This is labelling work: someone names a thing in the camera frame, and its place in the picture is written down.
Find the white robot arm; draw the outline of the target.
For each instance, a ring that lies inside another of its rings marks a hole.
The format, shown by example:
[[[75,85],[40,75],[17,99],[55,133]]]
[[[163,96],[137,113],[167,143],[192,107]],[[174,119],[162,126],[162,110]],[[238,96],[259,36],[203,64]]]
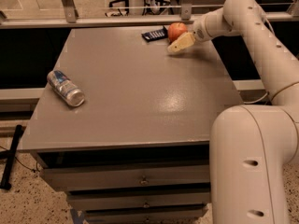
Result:
[[[209,141],[213,224],[291,224],[283,166],[299,155],[299,60],[271,31],[255,0],[225,0],[168,48],[242,37],[269,105],[238,105],[215,119]]]

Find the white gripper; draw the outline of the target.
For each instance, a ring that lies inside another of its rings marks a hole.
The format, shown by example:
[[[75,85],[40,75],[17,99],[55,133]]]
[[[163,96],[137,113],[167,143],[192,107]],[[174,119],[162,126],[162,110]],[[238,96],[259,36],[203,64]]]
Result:
[[[198,19],[192,24],[192,33],[183,33],[177,40],[168,46],[167,51],[170,53],[177,53],[193,46],[195,39],[200,42],[206,41],[206,29],[202,19]]]

